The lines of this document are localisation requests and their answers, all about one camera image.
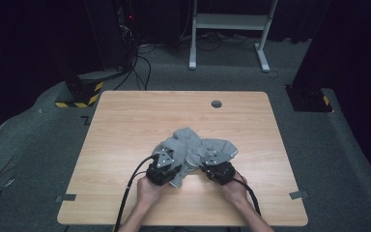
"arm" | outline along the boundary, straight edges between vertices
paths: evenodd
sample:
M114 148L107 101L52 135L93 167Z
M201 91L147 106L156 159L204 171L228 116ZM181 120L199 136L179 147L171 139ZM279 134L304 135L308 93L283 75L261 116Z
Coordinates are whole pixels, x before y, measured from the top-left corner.
M240 175L235 175L234 178L246 181ZM257 214L254 207L246 198L246 189L243 185L236 181L232 181L224 186L218 185L225 199L233 204L240 215L243 217L251 232L268 232L273 229Z
M152 184L147 177L140 178L137 181L137 202L118 231L138 231L144 216L146 216L150 208L158 202L167 186L167 184L161 187L156 186Z

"white shelf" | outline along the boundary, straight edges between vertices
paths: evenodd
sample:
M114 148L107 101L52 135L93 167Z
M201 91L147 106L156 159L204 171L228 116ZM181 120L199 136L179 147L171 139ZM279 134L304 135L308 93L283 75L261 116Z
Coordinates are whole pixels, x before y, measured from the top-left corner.
M266 15L198 14L196 28L262 31L266 21Z

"table top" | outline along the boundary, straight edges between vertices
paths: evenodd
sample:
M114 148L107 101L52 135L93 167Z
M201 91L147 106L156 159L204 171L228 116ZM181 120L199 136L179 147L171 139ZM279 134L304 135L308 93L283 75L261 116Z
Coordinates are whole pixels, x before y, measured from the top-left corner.
M221 101L220 108L212 101ZM58 221L114 224L128 180L156 145L190 127L201 138L225 139L238 149L232 164L253 189L270 225L302 226L307 215L271 104L263 92L105 91L87 133ZM148 167L146 162L140 171ZM136 179L122 221L136 200ZM168 188L145 225L244 225L201 170Z

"crumpled fabric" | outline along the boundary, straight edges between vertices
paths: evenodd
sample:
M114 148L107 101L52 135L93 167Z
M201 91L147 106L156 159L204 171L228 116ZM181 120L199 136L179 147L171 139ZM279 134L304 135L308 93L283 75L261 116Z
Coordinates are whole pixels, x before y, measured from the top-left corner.
M214 154L222 153L230 155L225 160L228 161L238 152L238 149L230 141L212 138L201 139L191 128L174 131L172 137L168 137L155 147L153 154L162 149L173 151L174 161L169 170L179 165L182 166L180 172L170 182L176 188L182 186L183 178L188 173L200 168L203 162L209 160Z

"grey carpet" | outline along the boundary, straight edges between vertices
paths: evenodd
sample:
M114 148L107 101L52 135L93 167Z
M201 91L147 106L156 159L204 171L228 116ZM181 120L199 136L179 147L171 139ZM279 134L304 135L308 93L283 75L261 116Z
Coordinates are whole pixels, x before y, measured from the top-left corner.
M199 43L210 48L210 43ZM263 73L252 43L224 44L215 51L197 50L197 69L188 69L188 49L151 46L140 53L152 64L149 90L263 91L270 98L309 222L303 227L274 227L276 231L371 231L371 166L355 141L333 91L324 92L332 113L295 112L284 90L291 84L309 43L267 42L272 72ZM145 78L148 67L138 61ZM112 90L122 77L105 81ZM57 222L65 193L88 126L81 116L91 108L57 108L54 101L63 83L48 89L35 105L9 119L0 129L0 168L15 157L16 180L0 199L0 231L63 231ZM121 90L136 90L132 75ZM183 228L215 231L217 228ZM72 225L69 231L110 231L111 226ZM144 228L144 231L182 231L182 228Z

